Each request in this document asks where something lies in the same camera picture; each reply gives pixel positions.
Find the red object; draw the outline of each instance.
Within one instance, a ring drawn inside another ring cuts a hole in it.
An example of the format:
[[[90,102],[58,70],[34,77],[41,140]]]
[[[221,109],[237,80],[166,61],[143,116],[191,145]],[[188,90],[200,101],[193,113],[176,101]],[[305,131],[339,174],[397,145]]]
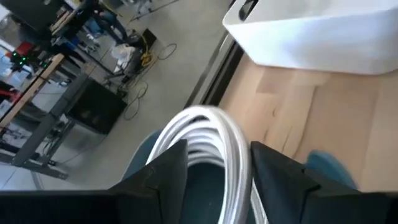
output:
[[[0,90],[0,95],[4,95],[4,96],[10,96],[10,100],[12,102],[17,101],[20,97],[21,97],[21,92],[17,91],[15,92],[11,92],[11,91],[4,91],[4,90]]]
[[[32,48],[33,45],[31,43],[23,42],[15,49],[15,52],[17,52],[19,55],[27,55]]]

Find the yellow cable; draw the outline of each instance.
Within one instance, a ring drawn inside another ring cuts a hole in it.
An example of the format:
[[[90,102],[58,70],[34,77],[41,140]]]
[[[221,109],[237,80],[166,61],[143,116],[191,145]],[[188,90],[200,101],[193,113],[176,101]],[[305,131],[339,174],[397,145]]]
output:
[[[145,43],[146,49],[145,49],[145,52],[141,56],[141,60],[142,60],[141,65],[143,67],[146,67],[146,66],[149,66],[152,62],[154,62],[155,55],[149,51],[148,43],[147,43],[147,40],[145,39],[145,37],[140,32],[137,32],[137,33],[142,37],[142,39],[144,40],[144,43]]]

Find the computer monitor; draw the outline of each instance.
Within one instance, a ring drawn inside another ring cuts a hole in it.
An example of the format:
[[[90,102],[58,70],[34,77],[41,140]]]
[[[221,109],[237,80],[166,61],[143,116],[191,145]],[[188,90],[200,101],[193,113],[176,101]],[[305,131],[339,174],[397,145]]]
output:
[[[0,4],[35,30],[42,30],[56,21],[57,12],[62,7],[63,1],[0,0]]]

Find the gray floor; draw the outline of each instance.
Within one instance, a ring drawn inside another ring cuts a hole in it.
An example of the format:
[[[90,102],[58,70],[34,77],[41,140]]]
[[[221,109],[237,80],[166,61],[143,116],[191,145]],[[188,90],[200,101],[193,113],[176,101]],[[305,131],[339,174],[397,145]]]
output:
[[[168,2],[154,1],[153,8]],[[128,109],[128,116],[138,110],[132,120],[120,118],[108,136],[96,136],[76,127],[54,157],[65,161],[84,151],[61,166],[70,173],[70,178],[65,182],[39,175],[40,186],[45,190],[106,189],[118,183],[141,141],[151,132],[161,129],[183,108],[223,35],[221,21],[228,4],[226,0],[179,0],[134,22],[130,22],[135,15],[131,7],[119,8],[118,12],[123,16],[120,20],[128,29],[148,27],[157,36],[154,52],[171,43],[178,45],[177,50],[167,60],[158,60],[143,78],[149,88],[140,99],[139,107],[136,101]],[[113,41],[110,38],[102,38],[98,55],[109,68],[116,64],[108,51],[111,45]],[[99,81],[105,76],[99,68],[95,68],[91,75]],[[132,89],[131,97],[134,98],[144,85],[141,82]],[[42,91],[54,91],[58,87],[46,88]],[[37,104],[44,102],[44,107],[54,100],[52,96],[46,96],[46,100],[43,100],[44,96],[40,97],[42,99]],[[0,174],[0,187],[3,189],[35,189],[28,170],[0,165]]]

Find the white box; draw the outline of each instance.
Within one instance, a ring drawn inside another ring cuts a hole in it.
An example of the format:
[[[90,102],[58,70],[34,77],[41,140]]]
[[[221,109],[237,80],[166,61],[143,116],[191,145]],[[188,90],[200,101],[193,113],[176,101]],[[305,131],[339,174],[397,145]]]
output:
[[[398,68],[398,2],[236,0],[223,25],[259,65],[378,75]]]

